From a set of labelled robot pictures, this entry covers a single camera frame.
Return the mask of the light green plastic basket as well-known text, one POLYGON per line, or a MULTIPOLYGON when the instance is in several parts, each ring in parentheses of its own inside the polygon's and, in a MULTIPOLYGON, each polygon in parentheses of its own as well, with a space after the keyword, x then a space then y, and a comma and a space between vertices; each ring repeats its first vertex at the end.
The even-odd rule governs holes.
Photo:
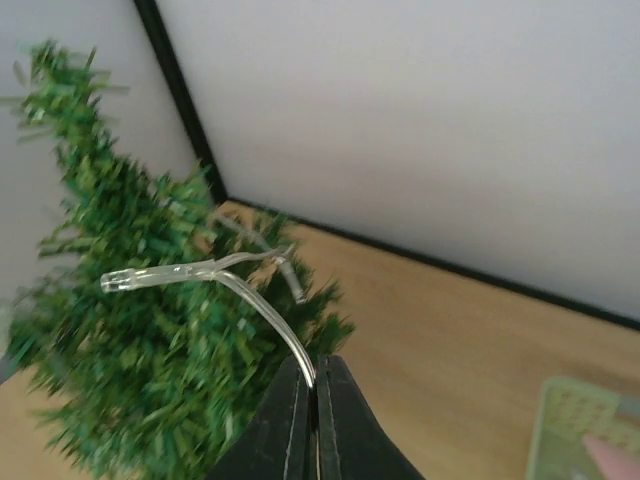
POLYGON ((527 479, 604 479, 583 444, 593 435, 639 458, 639 398, 567 376, 542 387, 527 479))

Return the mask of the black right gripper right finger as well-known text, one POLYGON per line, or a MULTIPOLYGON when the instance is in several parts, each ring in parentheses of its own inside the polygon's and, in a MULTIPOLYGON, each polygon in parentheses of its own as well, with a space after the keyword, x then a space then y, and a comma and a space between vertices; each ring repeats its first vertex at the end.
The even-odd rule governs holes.
POLYGON ((423 477, 386 435, 341 357, 319 358, 316 393, 318 466, 322 479, 423 477))

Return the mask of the small green christmas tree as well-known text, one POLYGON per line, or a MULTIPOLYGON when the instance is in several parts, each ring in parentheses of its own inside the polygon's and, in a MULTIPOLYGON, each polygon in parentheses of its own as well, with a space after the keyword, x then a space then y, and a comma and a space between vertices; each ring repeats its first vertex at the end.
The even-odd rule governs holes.
POLYGON ((96 479, 200 479, 252 420, 290 350, 238 293, 216 281, 109 292, 102 275, 231 257, 311 357, 353 332, 339 285, 313 284, 286 219, 216 213, 204 172, 150 173, 118 151, 100 101, 109 73, 92 54, 33 46, 28 94, 12 102, 27 138, 53 138, 66 195, 39 245, 68 257, 13 304, 8 352, 31 387, 61 396, 39 413, 49 446, 96 479))

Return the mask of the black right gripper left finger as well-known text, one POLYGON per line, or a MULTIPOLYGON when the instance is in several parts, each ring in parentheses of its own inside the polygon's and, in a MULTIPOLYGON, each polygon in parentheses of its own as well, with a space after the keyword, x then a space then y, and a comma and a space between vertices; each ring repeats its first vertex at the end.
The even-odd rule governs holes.
POLYGON ((309 477, 310 393, 297 361, 281 364, 251 422, 207 475, 212 480, 309 477))

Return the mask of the clear led string lights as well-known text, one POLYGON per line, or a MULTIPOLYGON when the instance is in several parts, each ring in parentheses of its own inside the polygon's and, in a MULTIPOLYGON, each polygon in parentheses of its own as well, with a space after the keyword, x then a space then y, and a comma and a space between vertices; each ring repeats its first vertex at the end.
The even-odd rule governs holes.
POLYGON ((142 269, 129 268, 105 273, 100 277, 102 291, 113 293, 183 282, 217 282, 240 296, 273 327, 297 360, 308 388, 313 389, 316 382, 316 371, 299 338, 264 297, 247 281, 229 271, 230 267, 242 262, 272 259, 285 278, 294 301, 298 304, 303 304, 307 301, 307 294, 293 268, 292 254, 294 246, 290 244, 272 248, 256 230, 244 227, 225 216, 219 217, 217 221, 226 228, 246 236, 261 251, 259 253, 233 253, 220 259, 209 259, 187 264, 163 265, 142 269))

